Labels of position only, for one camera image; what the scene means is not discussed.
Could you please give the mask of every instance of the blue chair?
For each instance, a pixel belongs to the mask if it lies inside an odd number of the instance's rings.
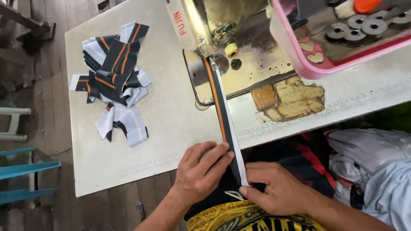
[[[9,151],[2,151],[0,152],[0,156],[10,156],[19,153],[31,152],[36,150],[37,148],[23,148],[23,149],[15,149]],[[51,169],[55,167],[60,167],[60,161],[51,161],[45,163],[38,163],[38,164],[23,164],[23,165],[15,165],[15,166],[8,166],[8,167],[0,167],[0,180],[12,178],[15,176],[22,176],[30,173],[35,173],[39,171],[43,171],[46,169]],[[50,195],[55,192],[55,189],[42,189],[42,190],[35,190],[29,191],[27,189],[18,189],[12,191],[5,191],[0,192],[0,204],[5,204],[13,201],[20,201],[25,199],[34,198],[37,196],[45,196]]]

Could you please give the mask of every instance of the finger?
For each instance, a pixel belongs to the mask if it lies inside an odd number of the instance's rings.
[[[251,162],[245,164],[245,169],[268,169],[278,165],[276,162]]]
[[[200,145],[194,148],[187,162],[193,166],[198,165],[204,153],[210,150],[211,148],[214,148],[216,145],[217,143],[215,141],[207,141],[207,142],[201,143]]]
[[[201,174],[206,174],[206,172],[213,166],[217,160],[222,156],[227,154],[229,150],[229,144],[227,142],[217,145],[213,150],[211,150],[203,160],[198,164],[197,168]]]
[[[186,162],[190,158],[191,154],[193,153],[193,150],[199,145],[200,143],[195,143],[193,146],[187,148],[187,150],[185,151],[184,155],[182,156],[180,160],[180,163]]]
[[[269,185],[271,182],[272,174],[267,169],[246,169],[245,175],[248,183],[264,183]]]
[[[272,196],[262,193],[253,187],[241,186],[238,190],[241,195],[259,205],[262,209],[267,212],[273,211],[275,202]]]
[[[205,181],[219,182],[228,165],[230,165],[231,161],[233,160],[234,156],[234,153],[230,151],[226,155],[221,157],[221,159],[219,159],[217,163],[215,163],[207,172],[207,174],[205,175]]]

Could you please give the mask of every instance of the yellow knob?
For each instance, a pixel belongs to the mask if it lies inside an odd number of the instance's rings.
[[[224,51],[226,52],[227,57],[232,58],[238,54],[238,47],[235,43],[230,43],[226,46]]]

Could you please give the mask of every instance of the yellow printed shirt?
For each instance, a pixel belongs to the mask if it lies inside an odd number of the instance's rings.
[[[250,201],[211,207],[187,221],[189,231],[325,231],[307,215],[274,216]]]

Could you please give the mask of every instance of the pile of fabric scraps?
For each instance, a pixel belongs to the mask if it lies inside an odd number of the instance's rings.
[[[95,124],[101,139],[111,142],[113,127],[121,128],[129,147],[148,138],[147,128],[133,107],[152,85],[137,56],[148,26],[132,22],[121,26],[120,35],[94,37],[83,41],[83,61],[88,74],[73,75],[70,90],[88,92],[87,103],[108,102]]]
[[[326,133],[336,151],[335,198],[397,230],[411,230],[411,134],[379,129]]]

